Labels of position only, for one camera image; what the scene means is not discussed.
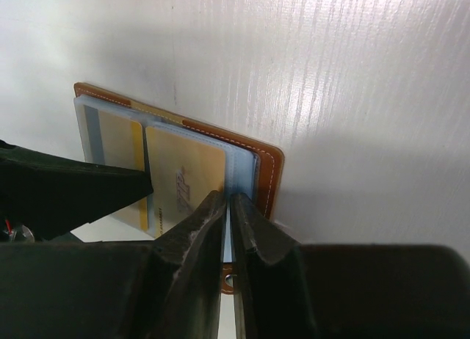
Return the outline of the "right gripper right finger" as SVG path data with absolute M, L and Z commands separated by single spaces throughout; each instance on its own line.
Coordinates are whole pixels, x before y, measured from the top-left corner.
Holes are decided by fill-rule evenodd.
M 246 194 L 230 199 L 238 338 L 304 338 L 298 243 L 264 217 Z

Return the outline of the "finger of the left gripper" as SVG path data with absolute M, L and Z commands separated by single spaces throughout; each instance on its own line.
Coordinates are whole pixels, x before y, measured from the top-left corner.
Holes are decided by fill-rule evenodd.
M 74 161 L 1 142 L 1 239 L 16 227 L 53 240 L 153 191 L 148 173 Z

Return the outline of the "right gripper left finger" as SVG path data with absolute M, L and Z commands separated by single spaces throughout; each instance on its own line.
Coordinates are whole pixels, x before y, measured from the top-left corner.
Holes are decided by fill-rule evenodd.
M 157 312 L 151 338 L 216 338 L 220 316 L 226 201 L 210 192 L 156 240 Z

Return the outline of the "gold vip card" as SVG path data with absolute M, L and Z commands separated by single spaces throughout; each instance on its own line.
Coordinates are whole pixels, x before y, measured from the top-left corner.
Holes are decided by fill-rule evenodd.
M 145 137 L 158 238 L 192 214 L 209 192 L 224 189 L 225 152 L 172 127 L 147 127 Z

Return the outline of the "brown leather card holder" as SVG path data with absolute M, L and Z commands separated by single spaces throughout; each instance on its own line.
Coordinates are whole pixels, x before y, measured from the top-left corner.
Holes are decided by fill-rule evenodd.
M 223 149 L 225 152 L 225 185 L 222 192 L 226 195 L 244 193 L 253 201 L 255 207 L 264 217 L 270 218 L 272 216 L 284 163 L 284 156 L 280 149 L 213 125 L 149 106 L 91 84 L 78 82 L 73 88 L 75 92 L 74 106 L 84 157 L 88 162 L 97 164 L 92 157 L 85 106 L 128 116 L 142 125 L 145 159 L 143 172 L 149 175 L 151 173 L 145 129 L 147 127 L 172 127 L 176 133 Z M 114 217 L 156 238 L 155 221 L 153 220 L 153 192 L 148 197 L 114 212 Z

